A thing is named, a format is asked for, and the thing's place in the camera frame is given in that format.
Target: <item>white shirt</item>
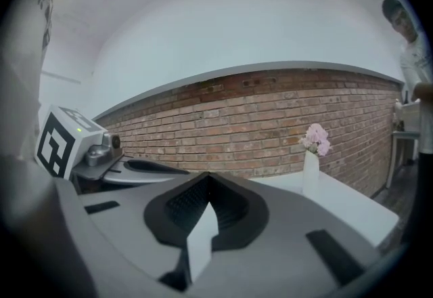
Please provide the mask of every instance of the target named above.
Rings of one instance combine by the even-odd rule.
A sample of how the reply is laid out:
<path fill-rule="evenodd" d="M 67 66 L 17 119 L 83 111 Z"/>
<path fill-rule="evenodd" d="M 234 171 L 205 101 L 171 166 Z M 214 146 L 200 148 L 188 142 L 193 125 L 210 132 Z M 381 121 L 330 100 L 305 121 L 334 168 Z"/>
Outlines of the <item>white shirt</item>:
<path fill-rule="evenodd" d="M 416 40 L 406 46 L 400 62 L 411 97 L 418 83 L 433 84 L 432 53 L 425 33 L 420 32 Z M 419 115 L 419 151 L 433 154 L 433 104 L 421 101 Z"/>
<path fill-rule="evenodd" d="M 0 154 L 33 157 L 51 0 L 13 0 L 0 26 Z"/>

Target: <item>white box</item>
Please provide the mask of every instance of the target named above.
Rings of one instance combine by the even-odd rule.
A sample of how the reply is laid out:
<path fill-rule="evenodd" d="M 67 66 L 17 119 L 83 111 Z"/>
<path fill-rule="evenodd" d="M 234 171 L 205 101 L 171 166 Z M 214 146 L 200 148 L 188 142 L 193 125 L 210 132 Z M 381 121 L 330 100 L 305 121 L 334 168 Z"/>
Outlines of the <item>white box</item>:
<path fill-rule="evenodd" d="M 406 132 L 419 132 L 419 102 L 402 106 L 401 118 L 405 124 Z"/>
<path fill-rule="evenodd" d="M 69 179 L 92 145 L 100 145 L 107 130 L 79 111 L 51 105 L 38 136 L 35 159 L 52 176 Z"/>

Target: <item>table leg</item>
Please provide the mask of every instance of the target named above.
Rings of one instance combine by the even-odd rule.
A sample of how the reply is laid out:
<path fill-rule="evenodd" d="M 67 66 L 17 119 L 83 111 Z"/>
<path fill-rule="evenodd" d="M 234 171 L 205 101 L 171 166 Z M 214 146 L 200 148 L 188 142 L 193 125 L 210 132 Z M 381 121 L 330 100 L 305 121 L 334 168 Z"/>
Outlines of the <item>table leg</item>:
<path fill-rule="evenodd" d="M 395 135 L 393 135 L 392 136 L 391 163 L 390 163 L 390 170 L 388 172 L 388 179 L 386 181 L 386 188 L 391 187 L 392 176 L 394 175 L 394 168 L 395 168 L 396 149 L 397 149 L 397 138 Z"/>

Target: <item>white tabletop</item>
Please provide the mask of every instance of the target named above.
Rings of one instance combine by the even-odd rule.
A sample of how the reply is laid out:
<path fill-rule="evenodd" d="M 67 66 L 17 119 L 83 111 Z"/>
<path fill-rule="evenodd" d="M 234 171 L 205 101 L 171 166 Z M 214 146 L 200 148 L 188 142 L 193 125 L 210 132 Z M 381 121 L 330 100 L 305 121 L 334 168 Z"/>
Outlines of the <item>white tabletop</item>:
<path fill-rule="evenodd" d="M 302 194 L 302 172 L 251 179 L 261 184 Z M 311 200 L 346 222 L 377 247 L 394 229 L 398 216 L 374 200 L 320 172 L 317 193 Z"/>

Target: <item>black rubber pad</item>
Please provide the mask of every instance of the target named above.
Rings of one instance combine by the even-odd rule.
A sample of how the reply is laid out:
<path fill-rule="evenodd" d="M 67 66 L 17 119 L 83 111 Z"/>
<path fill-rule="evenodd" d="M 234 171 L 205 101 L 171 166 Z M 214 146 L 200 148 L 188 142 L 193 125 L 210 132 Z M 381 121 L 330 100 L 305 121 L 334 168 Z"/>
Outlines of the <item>black rubber pad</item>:
<path fill-rule="evenodd" d="M 104 202 L 104 203 L 89 205 L 87 207 L 84 207 L 84 209 L 86 209 L 87 213 L 90 215 L 90 214 L 94 214 L 94 213 L 100 213 L 101 211 L 105 211 L 108 209 L 113 209 L 113 208 L 119 207 L 119 206 L 120 206 L 119 203 L 117 203 L 114 200 L 111 200 L 110 202 Z"/>
<path fill-rule="evenodd" d="M 325 230 L 310 232 L 306 238 L 341 285 L 348 284 L 364 272 L 350 253 Z"/>
<path fill-rule="evenodd" d="M 181 250 L 176 268 L 171 272 L 165 273 L 158 279 L 158 281 L 180 292 L 183 292 L 188 288 L 191 284 L 191 277 L 189 273 L 187 249 Z"/>
<path fill-rule="evenodd" d="M 269 210 L 257 193 L 215 173 L 202 173 L 154 199 L 144 210 L 144 221 L 162 244 L 186 247 L 186 239 L 210 203 L 219 234 L 212 250 L 242 249 L 266 227 Z"/>

